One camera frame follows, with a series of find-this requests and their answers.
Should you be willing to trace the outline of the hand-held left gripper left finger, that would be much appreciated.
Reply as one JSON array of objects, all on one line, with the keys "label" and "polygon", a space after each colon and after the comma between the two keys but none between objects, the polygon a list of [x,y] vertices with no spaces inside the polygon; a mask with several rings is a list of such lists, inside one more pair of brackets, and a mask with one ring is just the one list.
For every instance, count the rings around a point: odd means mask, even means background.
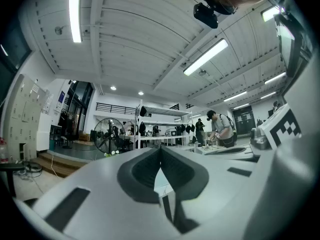
[{"label": "hand-held left gripper left finger", "polygon": [[160,148],[152,148],[123,163],[117,172],[122,190],[134,201],[159,204],[159,194],[154,191],[160,169]]}]

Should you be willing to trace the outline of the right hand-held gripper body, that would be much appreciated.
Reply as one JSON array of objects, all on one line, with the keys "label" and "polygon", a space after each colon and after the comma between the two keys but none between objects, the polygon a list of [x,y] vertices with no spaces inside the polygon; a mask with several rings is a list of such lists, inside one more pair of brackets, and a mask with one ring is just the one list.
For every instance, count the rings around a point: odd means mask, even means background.
[{"label": "right hand-held gripper body", "polygon": [[277,149],[287,140],[301,135],[290,106],[281,106],[271,117],[250,132],[250,144],[259,150]]}]

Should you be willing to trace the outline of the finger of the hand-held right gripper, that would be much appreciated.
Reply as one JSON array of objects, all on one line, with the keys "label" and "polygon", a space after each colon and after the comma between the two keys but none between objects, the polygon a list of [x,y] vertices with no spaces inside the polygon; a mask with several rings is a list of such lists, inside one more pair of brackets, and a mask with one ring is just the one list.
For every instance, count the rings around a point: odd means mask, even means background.
[{"label": "finger of the hand-held right gripper", "polygon": [[246,161],[246,162],[253,162],[257,163],[259,161],[259,157],[254,156],[252,152],[245,153],[245,152],[236,152],[236,153],[206,153],[204,154],[207,157],[213,157],[218,159],[225,159],[225,160],[237,160],[237,161]]},{"label": "finger of the hand-held right gripper", "polygon": [[247,150],[246,147],[243,146],[233,146],[233,147],[212,147],[208,149],[209,152],[245,152]]}]

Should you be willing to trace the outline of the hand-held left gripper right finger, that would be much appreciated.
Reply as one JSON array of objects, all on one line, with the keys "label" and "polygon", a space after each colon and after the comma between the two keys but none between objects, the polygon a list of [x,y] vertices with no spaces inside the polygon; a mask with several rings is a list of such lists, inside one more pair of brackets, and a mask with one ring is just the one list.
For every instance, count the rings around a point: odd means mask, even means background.
[{"label": "hand-held left gripper right finger", "polygon": [[197,198],[209,182],[204,166],[164,146],[160,148],[160,168],[179,201]]}]

